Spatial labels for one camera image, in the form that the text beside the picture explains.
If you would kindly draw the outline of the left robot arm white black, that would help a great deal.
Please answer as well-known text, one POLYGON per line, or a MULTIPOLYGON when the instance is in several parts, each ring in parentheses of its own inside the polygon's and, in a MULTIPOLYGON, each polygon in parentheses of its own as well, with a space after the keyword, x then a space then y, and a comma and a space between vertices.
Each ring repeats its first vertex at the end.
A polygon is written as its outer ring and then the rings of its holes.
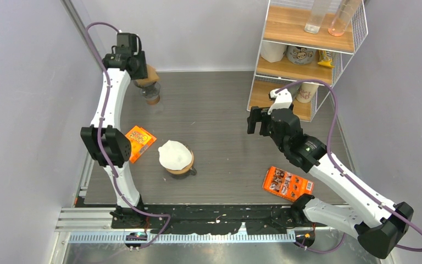
POLYGON ((120 130, 126 90, 132 80, 147 77, 145 52, 136 34, 119 32, 112 51, 99 60, 103 86, 95 115, 80 136, 91 158, 104 169, 116 195, 111 215, 132 227, 143 226, 147 214, 130 171, 131 142, 120 130))

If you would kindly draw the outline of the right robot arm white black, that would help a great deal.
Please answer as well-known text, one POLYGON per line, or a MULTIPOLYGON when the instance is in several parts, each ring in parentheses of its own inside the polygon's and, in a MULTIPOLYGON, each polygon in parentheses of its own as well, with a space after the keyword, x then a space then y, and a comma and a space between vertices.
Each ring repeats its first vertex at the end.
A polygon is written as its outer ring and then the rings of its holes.
POLYGON ((406 202, 395 203, 359 180, 319 139, 305 134, 292 108, 269 110, 252 107, 248 134, 261 123, 260 135, 269 136, 294 166, 321 180, 351 208, 342 208, 303 194, 292 204, 292 220, 299 226, 320 223, 350 235, 371 255, 385 259, 408 231, 404 219, 414 210, 406 202))

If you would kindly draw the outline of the brown paper coffee filter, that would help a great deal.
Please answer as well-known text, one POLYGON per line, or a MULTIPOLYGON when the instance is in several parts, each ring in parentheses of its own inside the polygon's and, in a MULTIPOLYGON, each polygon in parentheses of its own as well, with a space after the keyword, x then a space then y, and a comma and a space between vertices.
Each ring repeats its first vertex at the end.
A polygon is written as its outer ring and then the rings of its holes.
POLYGON ((156 68, 149 64, 147 64, 147 75, 148 76, 145 79, 134 80, 134 84, 137 87, 146 87, 160 80, 156 68))

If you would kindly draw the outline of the white paper coffee filter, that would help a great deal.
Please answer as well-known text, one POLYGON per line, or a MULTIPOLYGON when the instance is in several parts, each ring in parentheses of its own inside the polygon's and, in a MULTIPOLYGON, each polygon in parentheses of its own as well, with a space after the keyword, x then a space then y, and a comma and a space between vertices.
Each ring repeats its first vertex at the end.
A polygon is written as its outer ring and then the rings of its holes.
POLYGON ((169 140, 159 151, 159 163, 166 169, 179 171, 187 167, 192 162, 192 155, 181 151, 181 142, 169 140))

